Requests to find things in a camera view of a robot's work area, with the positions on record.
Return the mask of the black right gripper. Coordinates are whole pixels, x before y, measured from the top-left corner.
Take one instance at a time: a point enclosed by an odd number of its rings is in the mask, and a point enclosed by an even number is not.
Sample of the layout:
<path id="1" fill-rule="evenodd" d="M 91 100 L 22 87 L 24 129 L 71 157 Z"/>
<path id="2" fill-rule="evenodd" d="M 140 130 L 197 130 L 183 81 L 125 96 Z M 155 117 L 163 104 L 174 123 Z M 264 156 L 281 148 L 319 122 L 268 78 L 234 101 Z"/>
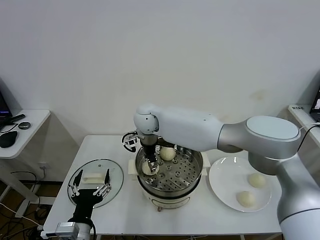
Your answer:
<path id="1" fill-rule="evenodd" d="M 159 164 L 155 155 L 157 140 L 141 140 L 141 145 L 144 151 L 145 162 L 149 165 L 150 172 L 157 173 L 159 171 Z"/>

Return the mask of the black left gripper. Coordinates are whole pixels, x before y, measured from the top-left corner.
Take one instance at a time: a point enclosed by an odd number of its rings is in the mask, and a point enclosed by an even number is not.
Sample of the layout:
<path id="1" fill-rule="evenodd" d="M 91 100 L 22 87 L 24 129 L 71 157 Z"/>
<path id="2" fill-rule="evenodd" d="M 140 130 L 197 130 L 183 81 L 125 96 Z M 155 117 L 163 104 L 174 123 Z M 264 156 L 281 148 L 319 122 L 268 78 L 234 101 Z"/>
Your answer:
<path id="1" fill-rule="evenodd" d="M 112 189 L 110 184 L 110 170 L 108 169 L 105 174 L 103 185 L 99 186 L 97 190 L 95 189 L 80 189 L 83 175 L 83 170 L 79 170 L 74 173 L 70 179 L 67 191 L 68 196 L 72 198 L 75 203 L 75 210 L 73 213 L 73 220 L 78 221 L 85 218 L 90 219 L 94 206 L 103 201 L 103 198 L 109 194 Z"/>

